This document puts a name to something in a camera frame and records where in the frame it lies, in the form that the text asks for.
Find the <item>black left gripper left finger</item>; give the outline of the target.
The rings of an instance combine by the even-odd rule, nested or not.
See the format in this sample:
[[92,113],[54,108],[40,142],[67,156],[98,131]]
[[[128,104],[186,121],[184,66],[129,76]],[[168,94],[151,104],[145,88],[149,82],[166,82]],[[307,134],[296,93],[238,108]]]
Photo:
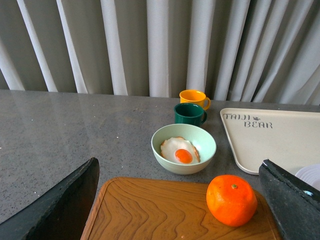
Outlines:
[[30,205],[2,222],[2,240],[79,240],[100,176],[92,157]]

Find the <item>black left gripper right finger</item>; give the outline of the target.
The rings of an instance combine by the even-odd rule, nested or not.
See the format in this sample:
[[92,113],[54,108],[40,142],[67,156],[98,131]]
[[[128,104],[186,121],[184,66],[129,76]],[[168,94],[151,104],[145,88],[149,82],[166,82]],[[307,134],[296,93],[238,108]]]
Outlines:
[[320,238],[320,191],[269,159],[258,170],[264,197],[284,240]]

